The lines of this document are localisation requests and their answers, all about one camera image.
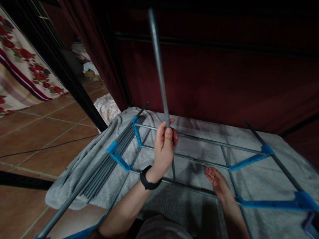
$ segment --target gray blanket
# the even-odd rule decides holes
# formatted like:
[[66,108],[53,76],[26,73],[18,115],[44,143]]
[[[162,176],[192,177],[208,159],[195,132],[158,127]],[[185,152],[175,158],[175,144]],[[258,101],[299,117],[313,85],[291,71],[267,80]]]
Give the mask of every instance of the gray blanket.
[[[91,170],[108,146],[138,111],[138,108],[129,108],[119,114],[108,129],[98,135],[71,162],[47,192],[46,203],[49,206],[56,209],[61,207],[72,190]],[[143,115],[147,116],[144,121],[145,125],[157,127],[164,121],[162,113],[144,111]],[[171,118],[176,119],[172,127],[181,133],[254,150],[261,149],[260,143],[249,130],[177,116],[171,116]],[[142,139],[146,132],[147,129],[140,129]],[[298,183],[318,203],[319,176],[315,170],[281,137],[262,132],[259,134],[272,147]],[[155,131],[152,130],[145,144],[154,146],[154,138]],[[134,138],[123,155],[124,160],[131,163],[137,150],[138,144]],[[253,155],[236,149],[225,148],[225,150],[231,165]],[[221,148],[210,143],[180,137],[175,152],[225,165]],[[134,168],[142,170],[147,165],[152,165],[153,161],[154,151],[143,148],[134,164]],[[204,175],[203,165],[175,157],[175,167],[176,178],[179,182],[212,190],[212,185]],[[234,193],[228,171],[219,170],[228,180]],[[100,193],[90,203],[108,208],[125,174],[126,172],[117,165]],[[239,169],[233,175],[238,192],[245,200],[290,200],[294,198],[294,187],[271,157]],[[171,170],[166,177],[172,178]],[[129,191],[138,179],[138,175],[129,175],[118,200]],[[78,196],[70,208],[79,210],[85,207],[86,200],[87,198],[84,195]],[[181,224],[193,236],[201,238],[227,237],[223,213],[218,200],[201,194],[162,183],[157,190],[152,192],[143,210],[162,213],[169,219]],[[307,238],[301,228],[301,222],[306,218],[304,212],[246,208],[245,213],[254,238]]]

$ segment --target tiled floor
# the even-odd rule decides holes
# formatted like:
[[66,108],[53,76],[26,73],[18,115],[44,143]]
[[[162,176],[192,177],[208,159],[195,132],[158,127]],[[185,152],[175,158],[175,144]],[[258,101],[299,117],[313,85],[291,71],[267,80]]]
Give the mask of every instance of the tiled floor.
[[[84,82],[95,101],[108,93],[103,82]],[[98,134],[93,122],[69,94],[15,112],[0,119],[0,156],[42,149]],[[54,181],[81,150],[88,138],[42,151],[0,159],[0,170]],[[0,186],[0,238],[34,238],[56,210],[45,204],[46,191]],[[68,209],[49,236],[64,238],[95,225],[106,210],[89,205]]]

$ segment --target floral curtain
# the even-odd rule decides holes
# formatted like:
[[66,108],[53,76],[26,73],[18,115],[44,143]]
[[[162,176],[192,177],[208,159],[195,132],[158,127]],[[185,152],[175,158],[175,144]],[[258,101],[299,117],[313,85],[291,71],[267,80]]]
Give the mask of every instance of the floral curtain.
[[0,117],[67,93],[0,8]]

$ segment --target drying rack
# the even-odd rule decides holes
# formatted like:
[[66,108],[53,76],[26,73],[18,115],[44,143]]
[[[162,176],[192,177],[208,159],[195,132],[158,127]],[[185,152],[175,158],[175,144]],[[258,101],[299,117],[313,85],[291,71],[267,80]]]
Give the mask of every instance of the drying rack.
[[[169,113],[168,113],[168,106],[167,106],[167,99],[166,99],[166,92],[165,92],[165,83],[164,83],[164,76],[163,76],[163,71],[162,71],[162,65],[161,65],[161,55],[160,55],[160,46],[159,46],[159,37],[158,37],[158,31],[157,31],[157,25],[156,25],[156,20],[155,20],[155,14],[153,9],[149,9],[149,21],[150,21],[150,28],[151,28],[151,34],[152,34],[152,42],[153,42],[153,47],[154,47],[154,54],[155,54],[155,59],[156,59],[156,65],[157,65],[157,70],[158,70],[158,75],[159,75],[159,81],[160,81],[160,88],[161,88],[161,95],[162,95],[162,100],[163,100],[163,107],[164,107],[164,115],[165,115],[165,121],[166,121],[166,127],[170,127],[169,123]],[[145,141],[150,133],[151,130],[157,130],[156,127],[148,126],[148,125],[143,125],[143,124],[138,124],[138,117],[139,115],[146,109],[148,106],[149,102],[146,103],[146,105],[139,111],[139,113],[134,116],[134,118],[130,121],[130,123],[126,126],[126,128],[123,130],[123,132],[117,137],[117,139],[112,142],[112,144],[109,146],[109,148],[106,150],[105,154],[101,157],[101,159],[94,165],[94,167],[91,169],[91,171],[85,176],[85,178],[79,183],[79,185],[74,189],[73,193],[70,195],[70,197],[65,201],[65,203],[61,206],[61,208],[57,211],[57,213],[54,215],[54,217],[50,220],[50,222],[46,225],[46,227],[42,230],[42,232],[39,234],[37,239],[43,239],[46,238],[46,236],[49,234],[51,229],[54,227],[54,225],[57,223],[57,221],[61,218],[61,216],[64,214],[64,212],[67,210],[67,208],[71,205],[71,203],[74,201],[74,199],[78,196],[80,191],[86,186],[90,178],[93,176],[95,171],[102,165],[104,162],[105,158],[109,155],[111,156],[125,171],[127,171],[124,179],[122,180],[114,198],[112,199],[110,206],[106,212],[106,217],[111,209],[113,208],[117,197],[120,194],[120,191],[125,184],[125,181],[127,177],[129,176],[130,173],[134,174],[140,174],[141,170],[134,169],[134,163],[140,153],[140,151],[143,148],[146,149],[151,149],[154,150],[153,147],[145,145]],[[282,210],[295,210],[295,211],[306,211],[306,212],[318,212],[319,211],[319,206],[316,204],[316,202],[312,199],[312,197],[304,191],[304,189],[299,185],[299,183],[295,180],[295,178],[292,176],[292,174],[287,170],[287,168],[283,165],[283,163],[279,160],[279,158],[276,156],[274,151],[271,149],[269,145],[265,143],[265,141],[258,135],[258,133],[253,129],[253,127],[248,123],[248,121],[245,122],[247,127],[251,130],[251,132],[255,135],[257,140],[261,143],[261,150],[253,150],[249,148],[244,148],[244,147],[239,147],[236,145],[231,145],[227,143],[222,143],[218,141],[213,141],[205,138],[199,138],[195,137],[192,135],[187,135],[187,134],[182,134],[178,133],[178,136],[180,137],[185,137],[189,139],[194,139],[194,140],[199,140],[199,141],[204,141],[208,142],[214,145],[219,145],[221,147],[224,159],[225,159],[225,165],[222,164],[217,164],[213,162],[208,162],[200,159],[195,159],[189,156],[181,155],[174,153],[174,156],[184,158],[187,160],[195,161],[197,163],[201,163],[203,165],[210,165],[210,166],[215,166],[215,167],[220,167],[227,169],[230,175],[231,183],[233,185],[234,191],[235,191],[235,201],[239,205],[245,224],[247,226],[248,232],[250,234],[250,237],[252,238],[249,225],[246,220],[245,212],[243,210],[244,207],[249,207],[249,208],[268,208],[268,209],[282,209]],[[128,165],[126,161],[121,157],[121,155],[118,153],[118,141],[119,139],[124,135],[124,133],[129,129],[130,127],[133,127],[139,149],[132,161],[131,165]],[[139,129],[138,127],[143,127],[147,128],[148,131],[144,137],[144,139],[141,139]],[[237,164],[230,165],[228,158],[225,153],[224,147],[228,148],[233,148],[237,150],[242,150],[242,151],[247,151],[254,153],[255,155],[252,157],[249,157],[248,159],[245,159]],[[232,175],[232,172],[239,170],[240,168],[246,167],[250,164],[253,164],[255,162],[258,162],[260,160],[266,159],[268,157],[272,157],[275,163],[278,165],[278,167],[282,170],[282,172],[286,175],[286,177],[289,179],[289,181],[292,183],[292,185],[295,187],[296,191],[295,193],[295,199],[294,200],[277,200],[277,201],[270,201],[270,200],[250,200],[246,201],[244,200],[240,195],[238,195],[238,190]],[[180,183],[176,181],[176,175],[175,175],[175,167],[174,167],[174,160],[172,163],[172,171],[173,171],[173,180],[168,179],[168,178],[163,178],[162,182],[167,183],[182,189],[186,189],[192,192],[196,192],[205,196],[209,196],[212,198],[218,198],[216,193],[211,190],[207,189],[202,189],[198,188],[195,186],[190,186],[190,185],[185,185],[183,183]],[[76,233],[72,236],[67,237],[67,239],[72,239],[72,238],[86,238],[86,236],[95,228],[96,226],[93,226],[91,228],[88,228],[82,232]]]

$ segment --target black watch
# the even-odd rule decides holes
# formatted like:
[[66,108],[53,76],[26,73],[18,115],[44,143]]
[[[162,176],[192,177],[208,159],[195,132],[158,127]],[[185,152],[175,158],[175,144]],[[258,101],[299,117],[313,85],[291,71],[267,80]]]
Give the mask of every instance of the black watch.
[[147,180],[146,180],[146,177],[145,177],[145,175],[146,175],[146,172],[151,168],[152,166],[147,166],[141,173],[140,173],[140,180],[141,180],[141,182],[142,182],[142,184],[144,185],[144,187],[145,187],[145,189],[147,189],[147,190],[154,190],[155,188],[157,188],[159,185],[160,185],[160,183],[161,183],[161,181],[162,181],[162,179],[160,179],[157,183],[149,183]]

